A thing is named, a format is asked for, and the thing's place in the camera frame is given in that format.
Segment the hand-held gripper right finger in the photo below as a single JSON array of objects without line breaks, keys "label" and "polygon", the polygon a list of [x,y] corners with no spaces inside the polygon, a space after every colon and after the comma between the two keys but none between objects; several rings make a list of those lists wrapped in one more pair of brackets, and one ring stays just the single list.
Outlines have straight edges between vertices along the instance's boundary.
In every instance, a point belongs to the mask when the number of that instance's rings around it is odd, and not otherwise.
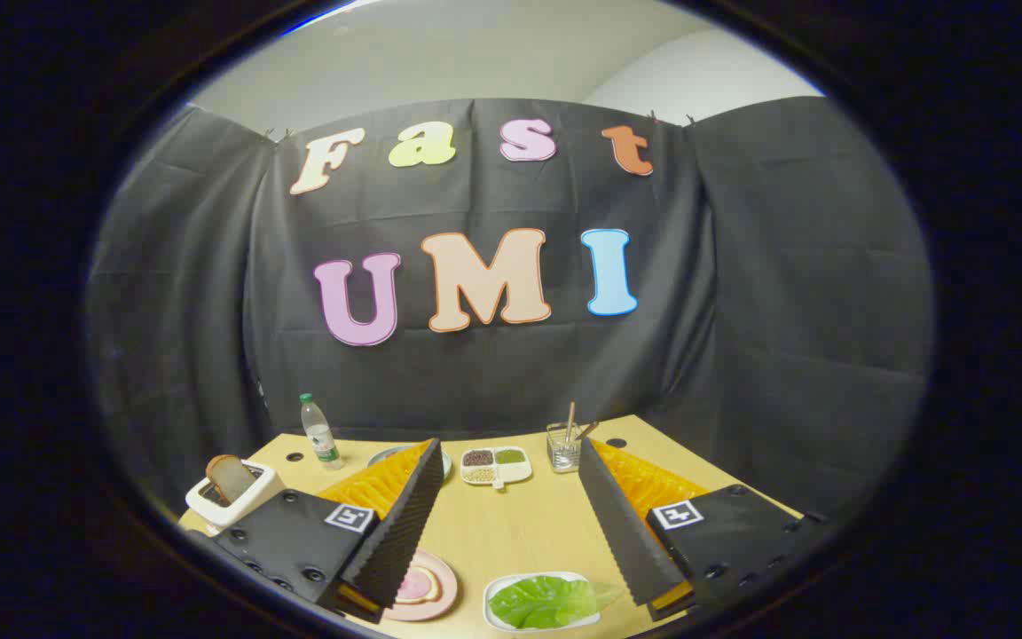
[{"label": "hand-held gripper right finger", "polygon": [[654,621],[713,618],[792,569],[826,517],[795,517],[743,483],[704,489],[588,439],[578,476],[633,602]]}]

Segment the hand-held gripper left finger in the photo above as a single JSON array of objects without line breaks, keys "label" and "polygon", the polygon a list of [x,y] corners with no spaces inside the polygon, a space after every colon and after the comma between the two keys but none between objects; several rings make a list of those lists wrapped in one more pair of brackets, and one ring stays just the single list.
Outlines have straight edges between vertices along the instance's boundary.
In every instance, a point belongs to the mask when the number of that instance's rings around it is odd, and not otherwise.
[{"label": "hand-held gripper left finger", "polygon": [[394,605],[442,484],[429,439],[320,493],[283,488],[210,551],[304,602],[370,623]]}]

